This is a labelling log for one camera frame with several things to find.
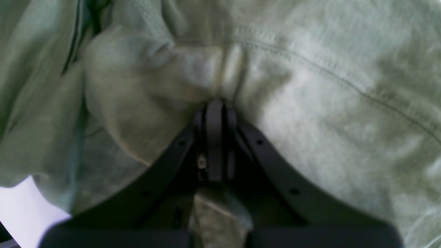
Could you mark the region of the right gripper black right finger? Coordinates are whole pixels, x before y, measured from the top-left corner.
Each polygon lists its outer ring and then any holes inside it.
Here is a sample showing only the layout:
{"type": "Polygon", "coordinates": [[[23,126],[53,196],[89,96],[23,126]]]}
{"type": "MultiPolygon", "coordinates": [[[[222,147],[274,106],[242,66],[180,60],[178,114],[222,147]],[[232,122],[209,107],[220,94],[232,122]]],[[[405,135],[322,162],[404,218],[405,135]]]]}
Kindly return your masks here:
{"type": "Polygon", "coordinates": [[[252,217],[247,248],[402,248],[396,229],[325,193],[256,127],[215,102],[215,181],[252,217]]]}

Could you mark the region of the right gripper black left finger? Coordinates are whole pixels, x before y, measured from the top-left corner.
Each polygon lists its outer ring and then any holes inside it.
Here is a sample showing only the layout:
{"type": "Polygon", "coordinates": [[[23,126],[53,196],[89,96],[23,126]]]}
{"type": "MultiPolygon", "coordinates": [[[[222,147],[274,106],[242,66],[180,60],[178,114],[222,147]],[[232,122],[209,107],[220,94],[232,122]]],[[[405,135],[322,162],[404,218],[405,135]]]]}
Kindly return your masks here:
{"type": "Polygon", "coordinates": [[[161,157],[109,200],[51,227],[40,248],[193,248],[197,188],[216,179],[216,102],[205,104],[161,157]]]}

